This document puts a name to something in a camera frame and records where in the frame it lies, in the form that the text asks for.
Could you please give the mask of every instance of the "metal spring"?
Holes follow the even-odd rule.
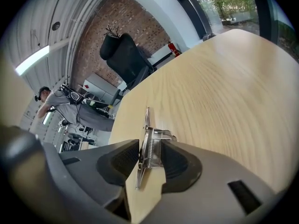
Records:
[[[154,139],[149,139],[148,141],[148,158],[154,157],[154,147],[155,147],[155,141]]]
[[[162,140],[159,140],[158,142],[158,152],[157,152],[157,156],[159,159],[161,159],[161,148],[162,148]]]

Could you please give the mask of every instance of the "light wood tabletop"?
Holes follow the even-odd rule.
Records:
[[[275,192],[287,187],[299,159],[299,64],[275,44],[234,29],[167,63],[121,101],[109,143],[144,136],[152,126],[178,141],[227,155]],[[163,168],[152,169],[141,191],[136,167],[126,189],[132,222],[161,198]]]

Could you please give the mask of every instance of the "white ceiling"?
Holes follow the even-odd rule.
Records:
[[[90,1],[28,0],[7,28],[1,40],[1,49],[7,62],[14,67],[41,48],[50,45],[50,53],[22,75],[35,93],[42,86],[53,89],[65,82],[65,71],[68,70],[66,69],[67,54],[74,55],[84,25],[100,2],[100,0],[92,0],[92,4],[89,5]],[[57,21],[60,22],[60,28],[53,31],[51,27]],[[40,105],[32,99],[22,117],[20,124],[22,129],[30,129]],[[63,134],[57,132],[61,118],[59,113],[52,113],[47,125],[40,124],[38,127],[39,138],[54,144],[62,142]]]

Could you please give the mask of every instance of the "red fire extinguisher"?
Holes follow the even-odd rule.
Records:
[[[175,45],[171,41],[168,42],[168,47],[175,57],[179,56],[179,51],[176,49]]]

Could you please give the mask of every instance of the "fluorescent light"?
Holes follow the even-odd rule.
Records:
[[[29,56],[25,61],[23,61],[16,69],[15,71],[20,76],[23,74],[30,66],[32,66],[35,62],[37,62],[39,59],[41,59],[43,56],[49,53],[50,46],[46,46],[36,53]]]
[[[50,115],[51,115],[51,113],[48,112],[47,115],[46,115],[46,117],[45,117],[45,119],[43,120],[43,124],[44,125],[47,123],[47,120],[49,119]]]

